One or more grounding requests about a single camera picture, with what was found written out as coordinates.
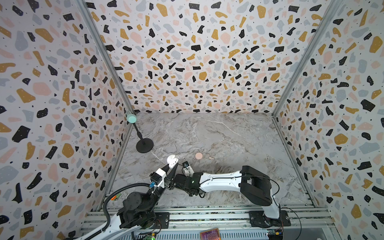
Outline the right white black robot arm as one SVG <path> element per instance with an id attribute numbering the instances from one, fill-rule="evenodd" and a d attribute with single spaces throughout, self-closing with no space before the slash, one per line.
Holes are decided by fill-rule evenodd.
<path id="1" fill-rule="evenodd" d="M 243 166 L 240 171 L 227 174 L 196 172 L 191 177 L 177 174 L 173 180 L 173 186 L 190 196 L 215 191 L 238 192 L 251 203 L 261 206 L 266 218 L 277 220 L 280 218 L 281 208 L 272 192 L 273 182 L 262 172 L 250 166 Z"/>

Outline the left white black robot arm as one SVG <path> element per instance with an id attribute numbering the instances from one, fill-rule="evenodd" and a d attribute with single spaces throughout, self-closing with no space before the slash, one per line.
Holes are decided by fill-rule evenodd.
<path id="1" fill-rule="evenodd" d="M 106 222 L 79 239 L 117 240 L 123 235 L 151 227 L 156 220 L 154 208 L 164 191 L 171 188 L 172 181 L 176 176 L 177 166 L 177 162 L 169 163 L 153 172 L 150 175 L 151 182 L 149 184 L 131 184 L 112 193 L 103 203 Z M 118 193 L 136 187 L 147 187 L 148 190 L 145 193 L 130 193 L 123 201 L 123 207 L 115 215 L 110 216 L 108 202 Z"/>

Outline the white earbud charging case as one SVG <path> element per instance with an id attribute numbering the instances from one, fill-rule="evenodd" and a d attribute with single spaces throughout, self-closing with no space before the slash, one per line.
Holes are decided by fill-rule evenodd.
<path id="1" fill-rule="evenodd" d="M 173 169 L 179 162 L 176 155 L 170 155 L 167 157 L 167 163 L 170 169 Z"/>

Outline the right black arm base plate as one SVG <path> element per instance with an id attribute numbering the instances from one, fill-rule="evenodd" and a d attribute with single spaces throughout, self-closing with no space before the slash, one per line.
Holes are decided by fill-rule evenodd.
<path id="1" fill-rule="evenodd" d="M 280 216 L 277 219 L 271 219 L 265 216 L 262 211 L 250 211 L 250 224 L 252 227 L 259 227 L 262 229 L 272 227 L 290 227 L 291 221 L 287 211 L 280 211 Z"/>

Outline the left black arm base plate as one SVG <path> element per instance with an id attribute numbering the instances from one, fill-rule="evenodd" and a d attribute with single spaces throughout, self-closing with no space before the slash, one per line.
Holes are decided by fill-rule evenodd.
<path id="1" fill-rule="evenodd" d="M 148 219 L 142 224 L 143 229 L 168 229 L 170 223 L 169 212 L 151 212 Z"/>

